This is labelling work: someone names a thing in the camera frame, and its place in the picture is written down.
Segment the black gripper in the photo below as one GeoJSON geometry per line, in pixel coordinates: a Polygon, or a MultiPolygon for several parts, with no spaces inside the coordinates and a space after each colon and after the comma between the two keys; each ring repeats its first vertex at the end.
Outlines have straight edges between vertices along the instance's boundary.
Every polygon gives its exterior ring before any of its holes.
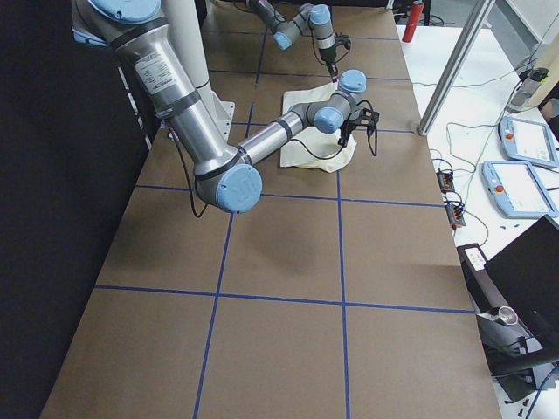
{"type": "Polygon", "coordinates": [[[332,82],[336,82],[338,78],[338,69],[335,64],[336,61],[336,47],[330,46],[328,48],[319,49],[321,62],[327,67],[329,76],[332,82]]]}
{"type": "Polygon", "coordinates": [[[353,121],[345,120],[340,127],[340,137],[338,140],[338,145],[340,147],[346,147],[349,143],[349,136],[356,129],[356,124],[353,121]]]}

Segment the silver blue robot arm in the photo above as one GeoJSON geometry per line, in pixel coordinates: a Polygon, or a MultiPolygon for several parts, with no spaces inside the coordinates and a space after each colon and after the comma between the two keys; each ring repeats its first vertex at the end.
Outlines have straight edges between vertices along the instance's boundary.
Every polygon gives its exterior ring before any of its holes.
{"type": "Polygon", "coordinates": [[[304,3],[293,18],[282,15],[268,1],[245,1],[272,33],[276,45],[285,51],[307,31],[314,42],[314,55],[325,66],[333,82],[338,79],[337,49],[345,38],[334,31],[330,9],[326,4],[304,3]]]}
{"type": "Polygon", "coordinates": [[[246,212],[258,202],[262,179],[257,164],[306,128],[338,133],[338,143],[345,147],[358,127],[375,134],[379,119],[363,97],[365,75],[336,68],[335,50],[346,38],[334,32],[326,5],[304,4],[290,20],[266,1],[252,1],[250,8],[282,48],[310,31],[337,87],[327,100],[291,106],[263,130],[233,146],[227,141],[227,125],[234,105],[221,101],[211,89],[193,2],[72,3],[75,39],[106,46],[129,66],[157,117],[169,127],[180,155],[192,159],[194,169],[187,182],[196,197],[229,213],[246,212]]]}

